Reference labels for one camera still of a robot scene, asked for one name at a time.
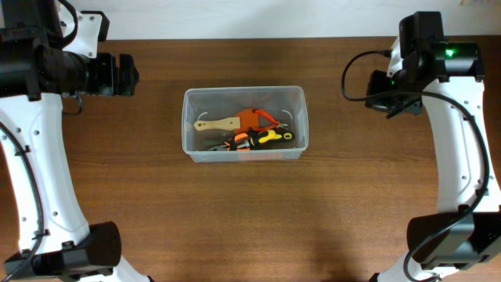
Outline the orange scraper wooden handle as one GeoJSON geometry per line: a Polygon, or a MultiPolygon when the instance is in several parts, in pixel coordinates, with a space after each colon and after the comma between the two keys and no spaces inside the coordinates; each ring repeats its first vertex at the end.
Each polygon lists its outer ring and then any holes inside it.
{"type": "Polygon", "coordinates": [[[197,131],[205,130],[225,130],[236,134],[250,131],[254,127],[259,126],[259,117],[254,112],[254,109],[246,109],[240,111],[232,117],[227,117],[215,121],[198,120],[194,123],[194,128],[197,131]]]}

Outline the yellow black screwdriver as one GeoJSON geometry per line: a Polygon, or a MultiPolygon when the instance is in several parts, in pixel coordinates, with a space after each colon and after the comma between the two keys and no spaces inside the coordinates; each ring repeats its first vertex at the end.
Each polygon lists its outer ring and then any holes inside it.
{"type": "Polygon", "coordinates": [[[234,138],[236,150],[257,150],[267,143],[292,142],[295,135],[292,132],[269,129],[262,132],[247,132],[234,138]]]}

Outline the red handled wire cutters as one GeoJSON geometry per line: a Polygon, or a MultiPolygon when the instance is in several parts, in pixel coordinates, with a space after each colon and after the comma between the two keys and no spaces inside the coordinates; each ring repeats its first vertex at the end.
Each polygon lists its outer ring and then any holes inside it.
{"type": "Polygon", "coordinates": [[[270,129],[288,129],[289,125],[286,123],[281,123],[280,121],[276,120],[269,112],[262,110],[262,109],[252,109],[251,112],[253,114],[256,114],[258,118],[265,118],[267,121],[270,122],[270,125],[266,126],[260,126],[259,124],[252,126],[251,129],[256,131],[256,132],[263,132],[267,131],[270,129]]]}

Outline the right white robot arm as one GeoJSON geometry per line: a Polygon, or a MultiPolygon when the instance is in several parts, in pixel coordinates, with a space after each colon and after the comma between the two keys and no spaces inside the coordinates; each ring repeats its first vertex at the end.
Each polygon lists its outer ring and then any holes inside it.
{"type": "Polygon", "coordinates": [[[375,281],[438,281],[500,253],[500,188],[483,118],[485,69],[473,42],[448,42],[438,12],[402,19],[387,71],[366,106],[388,117],[426,111],[438,164],[438,210],[407,227],[407,252],[375,281]]]}

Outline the orange black needle-nose pliers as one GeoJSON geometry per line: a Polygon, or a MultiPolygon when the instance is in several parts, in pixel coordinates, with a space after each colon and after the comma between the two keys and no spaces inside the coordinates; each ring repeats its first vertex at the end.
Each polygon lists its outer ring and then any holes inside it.
{"type": "Polygon", "coordinates": [[[248,137],[249,137],[249,135],[247,133],[240,133],[240,134],[226,140],[223,144],[209,148],[208,151],[236,150],[237,144],[243,142],[248,137]]]}

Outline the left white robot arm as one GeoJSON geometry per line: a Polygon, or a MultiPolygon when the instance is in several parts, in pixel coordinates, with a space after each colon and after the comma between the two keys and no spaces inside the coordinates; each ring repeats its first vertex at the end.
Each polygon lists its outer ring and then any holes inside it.
{"type": "Polygon", "coordinates": [[[1,4],[1,148],[19,218],[5,279],[144,281],[124,258],[117,225],[87,222],[63,141],[63,100],[132,96],[132,56],[99,52],[110,21],[67,1],[1,4]]]}

